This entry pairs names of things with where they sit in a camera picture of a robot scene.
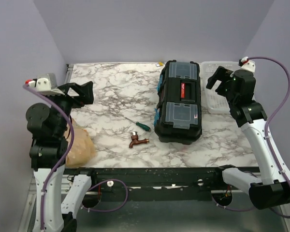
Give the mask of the orange translucent plastic bag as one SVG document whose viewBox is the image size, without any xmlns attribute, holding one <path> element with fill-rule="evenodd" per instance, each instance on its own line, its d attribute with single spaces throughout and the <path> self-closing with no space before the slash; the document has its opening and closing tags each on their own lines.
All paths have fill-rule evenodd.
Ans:
<svg viewBox="0 0 290 232">
<path fill-rule="evenodd" d="M 68 168 L 79 168 L 86 165 L 96 156 L 96 149 L 88 131 L 78 125 L 73 118 L 72 125 L 74 129 L 74 141 L 66 156 L 66 166 Z"/>
</svg>

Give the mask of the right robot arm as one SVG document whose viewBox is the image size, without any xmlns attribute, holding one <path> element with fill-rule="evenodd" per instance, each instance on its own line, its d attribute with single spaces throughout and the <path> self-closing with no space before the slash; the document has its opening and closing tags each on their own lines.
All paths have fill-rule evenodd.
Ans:
<svg viewBox="0 0 290 232">
<path fill-rule="evenodd" d="M 220 81 L 216 93 L 226 98 L 230 113 L 249 141 L 257 160 L 259 178 L 240 171 L 233 165 L 215 169 L 213 185 L 224 189 L 228 185 L 246 193 L 259 210 L 290 203 L 290 170 L 266 127 L 267 115 L 262 105 L 253 100 L 256 79 L 253 72 L 236 71 L 219 66 L 208 78 L 207 89 Z"/>
</svg>

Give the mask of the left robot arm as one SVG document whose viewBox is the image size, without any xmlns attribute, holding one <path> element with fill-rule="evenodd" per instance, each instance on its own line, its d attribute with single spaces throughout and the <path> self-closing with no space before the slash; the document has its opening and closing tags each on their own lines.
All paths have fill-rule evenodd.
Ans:
<svg viewBox="0 0 290 232">
<path fill-rule="evenodd" d="M 48 85 L 45 89 L 38 87 L 41 83 L 42 79 L 33 79 L 23 86 L 46 102 L 36 103 L 26 112 L 27 129 L 32 134 L 29 156 L 37 190 L 33 231 L 75 232 L 83 198 L 97 187 L 96 171 L 78 169 L 65 199 L 61 198 L 61 183 L 66 156 L 75 140 L 70 113 L 73 108 L 93 103 L 93 82 L 55 88 Z"/>
</svg>

